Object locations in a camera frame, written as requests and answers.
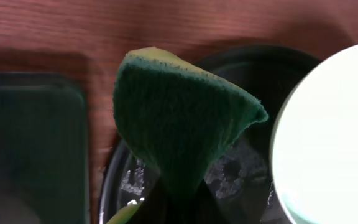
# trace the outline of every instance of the dark green tray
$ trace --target dark green tray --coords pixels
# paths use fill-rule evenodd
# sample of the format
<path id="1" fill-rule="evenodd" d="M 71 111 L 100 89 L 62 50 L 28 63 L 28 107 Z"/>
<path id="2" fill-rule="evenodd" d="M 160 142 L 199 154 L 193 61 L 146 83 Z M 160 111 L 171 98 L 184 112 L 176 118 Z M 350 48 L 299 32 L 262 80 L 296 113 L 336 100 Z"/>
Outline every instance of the dark green tray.
<path id="1" fill-rule="evenodd" d="M 0 73 L 0 223 L 90 223 L 87 120 L 63 77 Z"/>

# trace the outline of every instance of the black container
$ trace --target black container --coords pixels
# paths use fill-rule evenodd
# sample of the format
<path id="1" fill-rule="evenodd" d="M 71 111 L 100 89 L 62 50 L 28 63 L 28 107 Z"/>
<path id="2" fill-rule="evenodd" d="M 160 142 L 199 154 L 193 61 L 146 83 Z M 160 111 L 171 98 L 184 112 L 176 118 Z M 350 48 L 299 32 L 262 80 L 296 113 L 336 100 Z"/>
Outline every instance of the black container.
<path id="1" fill-rule="evenodd" d="M 0 73 L 0 224 L 89 224 L 84 94 L 59 75 Z"/>
<path id="2" fill-rule="evenodd" d="M 232 224 L 289 223 L 272 187 L 269 145 L 276 115 L 295 85 L 320 60 L 286 47 L 252 45 L 204 58 L 195 65 L 227 79 L 260 99 L 270 115 L 240 136 L 204 178 Z M 114 149 L 100 201 L 99 224 L 128 203 L 139 203 L 157 175 L 131 156 L 121 142 Z"/>

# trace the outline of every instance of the sponge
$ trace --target sponge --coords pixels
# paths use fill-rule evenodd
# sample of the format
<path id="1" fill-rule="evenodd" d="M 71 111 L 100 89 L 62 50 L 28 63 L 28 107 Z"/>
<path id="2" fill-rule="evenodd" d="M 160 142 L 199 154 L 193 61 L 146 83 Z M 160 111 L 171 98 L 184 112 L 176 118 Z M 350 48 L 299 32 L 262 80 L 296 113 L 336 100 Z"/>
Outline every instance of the sponge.
<path id="1" fill-rule="evenodd" d="M 245 128 L 268 119 L 245 90 L 155 47 L 125 56 L 113 102 L 119 134 L 176 204 L 194 196 Z"/>

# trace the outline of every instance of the white lid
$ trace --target white lid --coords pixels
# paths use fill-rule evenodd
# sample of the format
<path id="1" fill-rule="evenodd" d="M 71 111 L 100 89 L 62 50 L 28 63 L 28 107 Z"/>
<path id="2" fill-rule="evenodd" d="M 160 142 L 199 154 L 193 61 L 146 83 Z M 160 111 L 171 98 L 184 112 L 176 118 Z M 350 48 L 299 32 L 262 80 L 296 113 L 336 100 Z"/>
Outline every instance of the white lid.
<path id="1" fill-rule="evenodd" d="M 318 65 L 287 99 L 272 174 L 287 215 L 358 223 L 358 45 Z"/>

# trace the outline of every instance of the wooden table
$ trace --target wooden table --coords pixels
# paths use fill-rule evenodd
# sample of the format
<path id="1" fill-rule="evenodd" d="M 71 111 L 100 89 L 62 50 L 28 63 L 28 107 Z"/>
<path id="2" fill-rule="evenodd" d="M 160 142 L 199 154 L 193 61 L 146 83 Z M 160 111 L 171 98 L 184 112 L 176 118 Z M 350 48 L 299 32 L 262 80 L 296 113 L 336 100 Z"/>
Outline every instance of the wooden table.
<path id="1" fill-rule="evenodd" d="M 253 43 L 326 58 L 358 44 L 358 1 L 0 0 L 0 70 L 59 72 L 87 92 L 93 223 L 117 141 L 111 93 L 124 54 L 154 45 L 194 62 Z"/>

